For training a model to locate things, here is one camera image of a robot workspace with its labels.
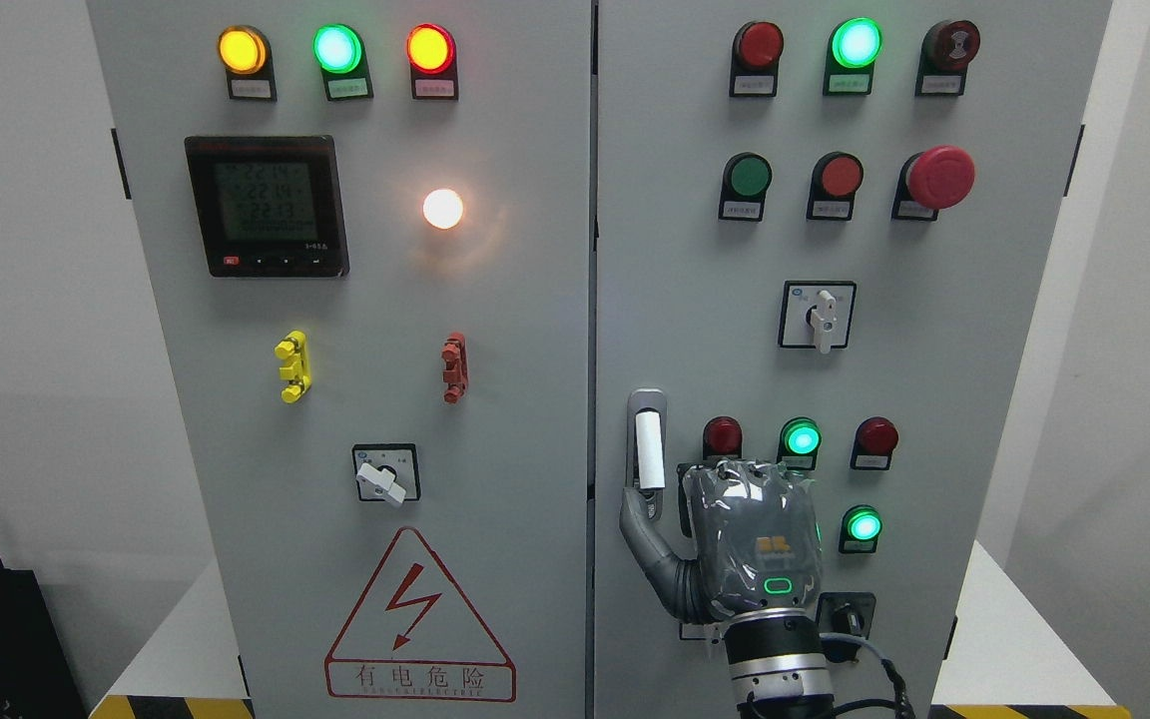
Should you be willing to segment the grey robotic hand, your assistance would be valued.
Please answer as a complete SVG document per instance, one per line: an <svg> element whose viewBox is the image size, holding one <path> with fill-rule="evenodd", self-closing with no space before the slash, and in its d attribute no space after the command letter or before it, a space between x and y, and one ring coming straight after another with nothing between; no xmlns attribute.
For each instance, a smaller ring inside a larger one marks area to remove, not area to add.
<svg viewBox="0 0 1150 719"><path fill-rule="evenodd" d="M620 529L670 617L730 622L766 609L816 604L823 553L813 480L781 462L721 459L687 467L681 485L697 556L680 558L635 488L622 492Z"/></svg>

